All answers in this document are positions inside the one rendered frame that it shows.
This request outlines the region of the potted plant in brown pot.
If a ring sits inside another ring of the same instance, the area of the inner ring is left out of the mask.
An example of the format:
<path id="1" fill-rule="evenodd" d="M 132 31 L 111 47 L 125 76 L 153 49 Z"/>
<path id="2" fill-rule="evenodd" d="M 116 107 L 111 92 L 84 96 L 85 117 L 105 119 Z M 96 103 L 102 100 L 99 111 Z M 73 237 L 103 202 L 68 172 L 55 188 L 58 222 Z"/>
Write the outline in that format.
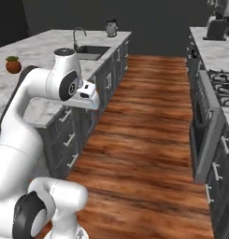
<path id="1" fill-rule="evenodd" d="M 10 74 L 18 74 L 21 71 L 21 63 L 19 62 L 18 56 L 6 57 L 6 70 Z"/>

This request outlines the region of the black gas hob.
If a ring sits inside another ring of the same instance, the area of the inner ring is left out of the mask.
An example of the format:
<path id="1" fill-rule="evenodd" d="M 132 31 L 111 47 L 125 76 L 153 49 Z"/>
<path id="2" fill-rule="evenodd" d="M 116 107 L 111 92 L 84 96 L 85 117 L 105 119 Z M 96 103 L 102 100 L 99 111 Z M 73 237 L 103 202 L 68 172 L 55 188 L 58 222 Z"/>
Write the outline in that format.
<path id="1" fill-rule="evenodd" d="M 229 107 L 229 72 L 209 70 L 208 75 L 220 106 Z"/>

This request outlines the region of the dark grey toaster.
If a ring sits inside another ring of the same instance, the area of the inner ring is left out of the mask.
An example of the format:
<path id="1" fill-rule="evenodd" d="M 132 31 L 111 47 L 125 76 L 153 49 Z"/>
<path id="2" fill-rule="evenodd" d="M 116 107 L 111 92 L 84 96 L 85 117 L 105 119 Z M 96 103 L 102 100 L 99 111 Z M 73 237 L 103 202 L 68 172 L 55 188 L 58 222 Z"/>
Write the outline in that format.
<path id="1" fill-rule="evenodd" d="M 208 24 L 204 40 L 225 41 L 229 24 L 225 20 L 212 20 Z"/>

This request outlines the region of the dark grey drawer run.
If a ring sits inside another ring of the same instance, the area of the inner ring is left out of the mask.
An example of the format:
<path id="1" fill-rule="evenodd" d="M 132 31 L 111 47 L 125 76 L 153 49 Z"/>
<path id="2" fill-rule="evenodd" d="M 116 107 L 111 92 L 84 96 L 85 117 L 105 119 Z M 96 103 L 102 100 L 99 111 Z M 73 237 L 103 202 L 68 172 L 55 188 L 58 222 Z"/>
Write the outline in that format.
<path id="1" fill-rule="evenodd" d="M 187 53 L 186 53 L 186 67 L 188 73 L 188 79 L 190 82 L 195 80 L 198 70 L 201 66 L 201 57 L 199 50 L 193 39 L 192 32 L 189 32 L 188 35 L 188 44 L 187 44 Z"/>

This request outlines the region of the dark grey cupboard door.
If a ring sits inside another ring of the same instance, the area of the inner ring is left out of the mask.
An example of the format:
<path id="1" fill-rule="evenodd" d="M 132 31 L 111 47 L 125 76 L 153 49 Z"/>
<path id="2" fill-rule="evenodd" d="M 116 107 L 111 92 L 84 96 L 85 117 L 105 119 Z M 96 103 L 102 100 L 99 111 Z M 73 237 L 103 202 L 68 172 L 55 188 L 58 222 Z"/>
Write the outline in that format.
<path id="1" fill-rule="evenodd" d="M 114 90 L 114 62 L 107 60 L 100 68 L 99 88 L 99 115 L 102 115 L 109 103 L 111 92 Z"/>

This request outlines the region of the small white appliance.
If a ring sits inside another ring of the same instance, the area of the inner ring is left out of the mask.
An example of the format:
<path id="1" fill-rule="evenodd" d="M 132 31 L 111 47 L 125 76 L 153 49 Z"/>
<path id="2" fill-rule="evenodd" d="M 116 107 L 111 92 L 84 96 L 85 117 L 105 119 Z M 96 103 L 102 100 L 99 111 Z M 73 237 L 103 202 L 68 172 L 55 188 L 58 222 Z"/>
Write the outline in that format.
<path id="1" fill-rule="evenodd" d="M 213 13 L 211 16 L 208 18 L 208 23 L 207 23 L 207 28 L 210 26 L 211 22 L 216 20 L 216 15 Z"/>

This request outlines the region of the dark sink basin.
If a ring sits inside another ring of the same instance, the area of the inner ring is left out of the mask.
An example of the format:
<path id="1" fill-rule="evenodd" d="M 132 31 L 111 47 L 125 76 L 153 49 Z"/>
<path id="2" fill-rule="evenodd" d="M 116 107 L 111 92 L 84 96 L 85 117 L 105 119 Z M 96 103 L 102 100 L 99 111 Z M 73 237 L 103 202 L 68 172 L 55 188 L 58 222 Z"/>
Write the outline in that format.
<path id="1" fill-rule="evenodd" d="M 79 60 L 98 61 L 108 50 L 105 46 L 80 46 L 76 53 Z"/>

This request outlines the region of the dark grey cupboard run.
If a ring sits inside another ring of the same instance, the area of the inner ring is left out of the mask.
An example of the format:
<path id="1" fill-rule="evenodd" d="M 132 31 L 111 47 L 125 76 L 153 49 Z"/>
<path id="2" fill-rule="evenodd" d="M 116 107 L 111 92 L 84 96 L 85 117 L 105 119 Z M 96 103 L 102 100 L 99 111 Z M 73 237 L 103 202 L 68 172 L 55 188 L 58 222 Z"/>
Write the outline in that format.
<path id="1" fill-rule="evenodd" d="M 118 88 L 128 69 L 130 36 L 127 36 L 115 52 L 115 88 Z"/>

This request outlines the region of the grey jar with black lid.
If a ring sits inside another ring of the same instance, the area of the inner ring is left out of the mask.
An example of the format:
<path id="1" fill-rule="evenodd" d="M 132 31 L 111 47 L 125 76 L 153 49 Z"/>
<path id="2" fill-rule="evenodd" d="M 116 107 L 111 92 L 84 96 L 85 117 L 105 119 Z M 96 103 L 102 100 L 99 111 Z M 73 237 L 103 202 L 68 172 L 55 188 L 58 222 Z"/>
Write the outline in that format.
<path id="1" fill-rule="evenodd" d="M 115 18 L 108 19 L 106 23 L 106 32 L 108 37 L 115 37 L 118 31 L 118 24 Z"/>

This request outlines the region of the dark grey drawer front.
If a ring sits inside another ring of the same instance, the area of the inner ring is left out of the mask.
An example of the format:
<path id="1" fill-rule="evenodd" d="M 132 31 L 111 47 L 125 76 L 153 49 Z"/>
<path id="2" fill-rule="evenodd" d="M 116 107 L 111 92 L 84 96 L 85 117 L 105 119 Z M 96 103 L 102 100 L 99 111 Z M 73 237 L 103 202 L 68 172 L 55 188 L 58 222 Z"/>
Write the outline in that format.
<path id="1" fill-rule="evenodd" d="M 59 179 L 66 179 L 72 169 L 67 167 L 67 164 L 72 162 L 72 155 L 77 153 L 79 155 L 79 151 L 75 147 L 66 149 L 63 155 L 60 153 L 54 153 L 51 156 L 50 161 L 50 176 Z"/>
<path id="2" fill-rule="evenodd" d="M 58 113 L 45 125 L 38 127 L 41 135 L 54 138 L 60 132 L 68 130 L 73 123 L 73 110 L 63 106 Z"/>
<path id="3" fill-rule="evenodd" d="M 73 133 L 76 134 L 75 138 L 73 139 L 69 147 L 65 147 L 63 142 L 66 142 L 69 139 L 69 135 Z M 60 153 L 61 155 L 63 155 L 64 151 L 68 148 L 75 147 L 76 149 L 78 149 L 77 139 L 78 134 L 76 133 L 76 130 L 73 127 L 70 127 L 68 130 L 60 132 L 54 138 L 46 137 L 45 144 L 50 156 L 52 156 L 54 153 Z"/>

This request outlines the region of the dark grey drawer stack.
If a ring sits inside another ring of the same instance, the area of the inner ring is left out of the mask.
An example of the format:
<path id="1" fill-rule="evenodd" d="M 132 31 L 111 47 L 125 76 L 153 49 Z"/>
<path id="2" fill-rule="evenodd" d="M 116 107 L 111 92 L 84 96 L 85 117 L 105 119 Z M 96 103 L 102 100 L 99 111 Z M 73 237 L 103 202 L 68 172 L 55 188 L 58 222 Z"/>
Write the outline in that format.
<path id="1" fill-rule="evenodd" d="M 221 136 L 229 138 L 227 124 L 223 126 Z M 222 180 L 216 181 L 211 164 L 206 184 L 211 186 L 210 198 L 214 200 L 214 203 L 209 204 L 214 239 L 229 239 L 229 154 L 224 152 L 221 136 L 212 162 L 220 165 L 218 173 Z"/>

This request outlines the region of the dark curved tap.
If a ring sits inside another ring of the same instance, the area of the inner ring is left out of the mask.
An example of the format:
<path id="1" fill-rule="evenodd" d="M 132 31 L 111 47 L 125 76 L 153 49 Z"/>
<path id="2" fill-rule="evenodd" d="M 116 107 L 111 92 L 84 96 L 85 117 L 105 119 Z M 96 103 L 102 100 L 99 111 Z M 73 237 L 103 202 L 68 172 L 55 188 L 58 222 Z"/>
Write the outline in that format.
<path id="1" fill-rule="evenodd" d="M 86 33 L 85 29 L 83 29 L 82 27 L 76 27 L 73 30 L 74 50 L 79 48 L 78 41 L 77 41 L 77 38 L 76 38 L 76 31 L 82 31 L 84 33 L 84 36 L 87 36 L 87 33 Z"/>

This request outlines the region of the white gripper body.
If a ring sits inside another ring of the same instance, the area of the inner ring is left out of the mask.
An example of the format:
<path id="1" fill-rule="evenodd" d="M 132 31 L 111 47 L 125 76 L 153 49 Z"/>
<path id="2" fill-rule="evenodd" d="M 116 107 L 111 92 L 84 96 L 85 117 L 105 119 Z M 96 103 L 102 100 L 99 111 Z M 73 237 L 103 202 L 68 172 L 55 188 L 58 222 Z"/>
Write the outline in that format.
<path id="1" fill-rule="evenodd" d="M 76 93 L 72 98 L 64 101 L 63 105 L 97 110 L 100 105 L 99 95 L 95 91 L 90 98 L 82 98 L 78 93 Z"/>

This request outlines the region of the grey oven door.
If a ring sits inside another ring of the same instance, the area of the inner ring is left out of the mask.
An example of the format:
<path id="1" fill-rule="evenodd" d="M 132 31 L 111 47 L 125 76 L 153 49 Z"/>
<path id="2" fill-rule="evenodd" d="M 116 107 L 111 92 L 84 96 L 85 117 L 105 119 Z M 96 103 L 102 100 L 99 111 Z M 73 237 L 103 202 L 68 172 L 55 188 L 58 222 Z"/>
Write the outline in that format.
<path id="1" fill-rule="evenodd" d="M 191 87 L 193 118 L 189 130 L 193 181 L 204 184 L 219 142 L 224 115 L 208 73 L 200 70 Z"/>

